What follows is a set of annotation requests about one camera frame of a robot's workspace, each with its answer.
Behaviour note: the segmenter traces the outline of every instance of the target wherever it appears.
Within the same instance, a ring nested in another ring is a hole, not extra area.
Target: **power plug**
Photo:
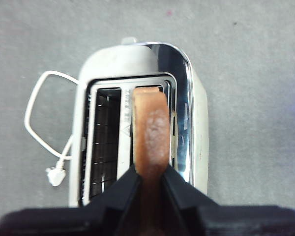
[[[53,187],[59,186],[65,177],[65,170],[61,168],[47,168],[46,172],[48,181]]]

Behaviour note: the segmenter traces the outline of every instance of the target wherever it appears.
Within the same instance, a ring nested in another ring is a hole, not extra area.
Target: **white power cord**
[[[46,172],[47,172],[47,177],[49,180],[49,183],[52,186],[59,186],[61,184],[61,182],[63,181],[64,177],[65,177],[65,170],[63,169],[64,166],[64,161],[65,160],[71,160],[71,156],[67,156],[71,145],[72,145],[72,135],[70,136],[70,138],[68,139],[67,143],[65,144],[62,153],[57,152],[56,150],[54,150],[48,143],[46,143],[31,127],[30,125],[30,117],[31,117],[31,112],[33,110],[33,106],[36,100],[36,97],[38,95],[38,92],[41,88],[41,86],[43,85],[44,81],[46,80],[46,78],[50,75],[57,75],[63,78],[66,78],[72,82],[74,82],[75,84],[78,84],[79,81],[74,79],[73,77],[66,75],[64,73],[58,72],[58,71],[45,71],[38,79],[36,85],[34,86],[34,89],[29,97],[29,102],[28,105],[26,107],[26,111],[25,111],[25,117],[24,117],[24,125],[25,125],[25,129],[29,132],[29,134],[32,135],[32,137],[34,139],[36,139],[45,149],[47,149],[51,154],[55,155],[56,157],[59,158],[59,160],[56,163],[55,167],[51,167],[51,168],[47,168]]]

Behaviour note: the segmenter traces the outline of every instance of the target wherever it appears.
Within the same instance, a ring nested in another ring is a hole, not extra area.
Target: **gray floor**
[[[68,178],[47,182],[56,159],[23,126],[38,77],[77,78],[90,54],[125,36],[171,42],[193,62],[209,100],[209,196],[295,208],[295,0],[0,0],[0,217],[67,204]],[[33,126],[58,150],[73,96],[49,80],[35,106]]]

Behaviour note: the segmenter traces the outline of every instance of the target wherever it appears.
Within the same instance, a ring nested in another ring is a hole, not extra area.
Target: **black plastic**
[[[141,178],[132,166],[81,208],[26,209],[0,221],[0,236],[138,235]],[[219,206],[170,166],[161,180],[163,232],[179,236],[295,236],[295,211]]]

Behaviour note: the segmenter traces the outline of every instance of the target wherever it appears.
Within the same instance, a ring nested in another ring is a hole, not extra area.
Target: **chrome toaster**
[[[169,164],[207,192],[207,95],[187,55],[163,42],[136,42],[95,52],[77,85],[70,163],[69,205],[88,204],[133,164],[132,91],[158,86],[171,121]]]

